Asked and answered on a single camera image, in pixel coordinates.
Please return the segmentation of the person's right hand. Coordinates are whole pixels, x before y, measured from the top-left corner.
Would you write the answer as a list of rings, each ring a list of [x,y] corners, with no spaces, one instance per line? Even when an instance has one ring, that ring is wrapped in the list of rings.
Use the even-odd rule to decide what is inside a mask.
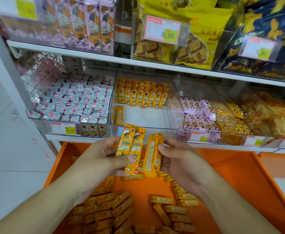
[[[164,146],[180,149],[180,159],[170,159],[162,155],[160,170],[201,200],[213,197],[213,186],[219,181],[219,174],[212,166],[184,142],[165,136]]]

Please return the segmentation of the person's left hand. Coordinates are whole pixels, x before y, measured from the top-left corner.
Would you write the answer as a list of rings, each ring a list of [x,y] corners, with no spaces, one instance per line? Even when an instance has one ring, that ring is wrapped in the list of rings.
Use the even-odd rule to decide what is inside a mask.
[[[89,196],[109,176],[129,176],[124,169],[109,168],[108,159],[115,157],[120,137],[109,137],[93,143],[72,165],[81,195]]]

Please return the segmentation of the orange snack packet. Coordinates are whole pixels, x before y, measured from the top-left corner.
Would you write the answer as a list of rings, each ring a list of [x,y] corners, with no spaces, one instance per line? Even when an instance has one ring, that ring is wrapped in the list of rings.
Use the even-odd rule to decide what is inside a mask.
[[[145,138],[146,128],[136,127],[133,142],[131,145],[130,154],[133,155],[134,160],[125,167],[125,173],[130,174],[131,176],[138,176],[139,174],[139,163],[142,154],[143,141]]]
[[[121,139],[117,147],[115,157],[120,157],[130,154],[130,149],[134,140],[136,126],[132,124],[125,124],[122,131]]]
[[[117,106],[116,110],[116,119],[115,119],[115,124],[116,125],[123,125],[123,114],[124,114],[124,106]]]
[[[144,177],[152,178],[159,176],[162,154],[158,151],[158,145],[163,145],[163,134],[151,134],[143,162]]]

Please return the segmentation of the person's right forearm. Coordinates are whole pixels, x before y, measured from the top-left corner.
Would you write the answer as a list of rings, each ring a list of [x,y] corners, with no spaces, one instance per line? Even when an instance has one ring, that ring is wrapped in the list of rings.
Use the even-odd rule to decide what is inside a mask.
[[[200,188],[200,199],[222,234],[281,234],[218,174]]]

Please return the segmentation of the person's left forearm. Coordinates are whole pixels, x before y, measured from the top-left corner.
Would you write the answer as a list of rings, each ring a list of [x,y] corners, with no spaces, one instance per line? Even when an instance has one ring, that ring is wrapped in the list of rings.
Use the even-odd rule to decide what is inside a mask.
[[[61,221],[90,192],[68,170],[0,220],[0,234],[52,234]]]

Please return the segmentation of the row of orange packets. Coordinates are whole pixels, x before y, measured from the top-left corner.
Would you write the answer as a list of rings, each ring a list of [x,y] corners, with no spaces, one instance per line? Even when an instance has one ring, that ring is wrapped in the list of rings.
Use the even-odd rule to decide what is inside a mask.
[[[117,80],[117,103],[132,107],[164,109],[169,96],[169,83],[148,80]]]

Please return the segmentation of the white shelf board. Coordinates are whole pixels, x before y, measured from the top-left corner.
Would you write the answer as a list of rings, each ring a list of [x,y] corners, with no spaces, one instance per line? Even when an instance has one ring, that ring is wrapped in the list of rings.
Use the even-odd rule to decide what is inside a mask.
[[[73,143],[94,143],[102,140],[102,138],[80,137],[80,136],[66,136],[57,134],[46,134],[47,140],[58,142],[73,142]],[[237,151],[250,151],[256,153],[269,152],[285,154],[285,149],[274,149],[264,147],[252,147],[252,146],[233,146],[233,145],[219,145],[208,143],[188,143],[193,148],[197,149],[222,149],[222,150],[237,150]]]
[[[221,72],[211,71],[211,70],[201,70],[201,69],[196,69],[196,68],[191,68],[191,67],[163,64],[163,63],[151,62],[151,61],[126,59],[126,58],[120,58],[120,57],[115,57],[115,56],[110,56],[110,55],[102,55],[102,54],[70,50],[70,49],[58,48],[58,47],[42,46],[38,44],[23,43],[23,42],[18,42],[18,41],[11,41],[11,40],[7,40],[7,44],[9,45],[9,47],[19,48],[22,50],[45,52],[45,53],[65,55],[65,56],[77,57],[77,58],[86,58],[86,59],[92,59],[92,60],[98,60],[98,61],[104,61],[104,62],[149,67],[149,68],[154,68],[154,69],[170,70],[170,71],[176,71],[176,72],[182,72],[182,73],[199,74],[199,75],[211,76],[211,77],[217,77],[217,78],[225,78],[225,79],[232,79],[232,80],[238,80],[238,81],[285,87],[285,82],[274,81],[274,80],[269,80],[269,79],[264,79],[264,78],[247,77],[243,75],[221,73]]]

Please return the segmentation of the orange display tray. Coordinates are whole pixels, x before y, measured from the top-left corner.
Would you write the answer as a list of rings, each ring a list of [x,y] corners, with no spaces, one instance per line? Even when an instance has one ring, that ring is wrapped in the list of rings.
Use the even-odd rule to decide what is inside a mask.
[[[88,143],[65,142],[44,188],[71,167],[72,156],[81,155],[89,146]],[[201,149],[199,153],[242,197],[285,234],[285,195],[261,162],[260,156],[253,152],[219,149]],[[175,201],[171,184],[165,182],[162,177],[141,180],[123,180],[122,177],[116,177],[113,191],[131,193],[134,232],[136,225],[154,225],[158,231],[164,224],[150,203],[151,195],[166,196]],[[189,207],[187,211],[196,234],[221,234],[201,201],[199,206]],[[68,221],[69,217],[65,217],[54,234],[82,234],[82,225],[68,225]]]

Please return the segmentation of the pile of yellow patterned packets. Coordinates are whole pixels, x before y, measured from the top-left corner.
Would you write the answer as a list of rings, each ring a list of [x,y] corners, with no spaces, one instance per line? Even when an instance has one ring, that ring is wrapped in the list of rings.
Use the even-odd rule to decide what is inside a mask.
[[[251,135],[245,122],[241,108],[231,100],[212,101],[211,106],[216,113],[216,125],[221,133]]]

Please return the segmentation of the pile of pink white packets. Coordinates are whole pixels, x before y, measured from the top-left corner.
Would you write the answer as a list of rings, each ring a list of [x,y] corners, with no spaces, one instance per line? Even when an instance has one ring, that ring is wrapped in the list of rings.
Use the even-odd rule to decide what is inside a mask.
[[[34,109],[27,110],[27,115],[32,119],[107,124],[114,83],[111,74],[62,73],[55,82],[33,90]]]

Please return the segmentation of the yellow biscuit bag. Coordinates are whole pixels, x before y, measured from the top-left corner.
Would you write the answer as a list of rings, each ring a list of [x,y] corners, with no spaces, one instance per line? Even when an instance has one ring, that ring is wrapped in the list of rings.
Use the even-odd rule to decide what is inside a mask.
[[[136,49],[133,58],[158,60],[169,63],[172,59],[171,52],[174,45],[144,39],[143,9],[146,1],[151,1],[156,7],[162,6],[168,10],[173,9],[174,0],[137,0],[134,13],[135,19],[135,41]]]
[[[178,12],[190,18],[190,33],[186,47],[179,47],[175,64],[210,70],[219,40],[232,16],[233,9],[185,7]]]

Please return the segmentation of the pile of tan snack bags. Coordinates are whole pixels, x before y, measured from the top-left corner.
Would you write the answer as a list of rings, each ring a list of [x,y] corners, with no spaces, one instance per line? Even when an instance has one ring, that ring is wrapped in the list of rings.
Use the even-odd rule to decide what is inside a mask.
[[[267,91],[246,90],[237,101],[253,134],[285,137],[284,99]]]

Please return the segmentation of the silver orange striped packet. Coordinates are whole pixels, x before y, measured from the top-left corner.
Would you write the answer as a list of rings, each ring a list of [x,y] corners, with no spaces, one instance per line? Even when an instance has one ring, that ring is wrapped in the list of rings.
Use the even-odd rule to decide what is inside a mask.
[[[131,58],[133,0],[116,0],[114,55]]]

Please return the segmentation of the white shelf upright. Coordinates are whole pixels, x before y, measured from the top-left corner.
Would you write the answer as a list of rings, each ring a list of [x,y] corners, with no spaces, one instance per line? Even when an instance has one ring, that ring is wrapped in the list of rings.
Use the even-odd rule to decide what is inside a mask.
[[[27,109],[32,106],[30,95],[26,90],[23,80],[17,70],[17,67],[12,61],[9,51],[6,47],[5,41],[0,35],[0,82],[4,87],[6,93],[12,100],[15,109],[17,110],[17,118],[27,124],[28,131],[31,134],[30,138],[35,138],[38,141],[38,145],[47,145],[51,150],[49,155],[57,157],[58,150],[54,144],[47,140],[47,138],[39,131],[34,122],[28,118]]]

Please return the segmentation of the white yellow price tag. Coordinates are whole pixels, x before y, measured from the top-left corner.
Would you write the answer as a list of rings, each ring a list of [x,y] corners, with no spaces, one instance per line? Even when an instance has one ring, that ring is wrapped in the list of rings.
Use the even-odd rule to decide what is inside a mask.
[[[0,0],[0,15],[38,19],[35,0]]]

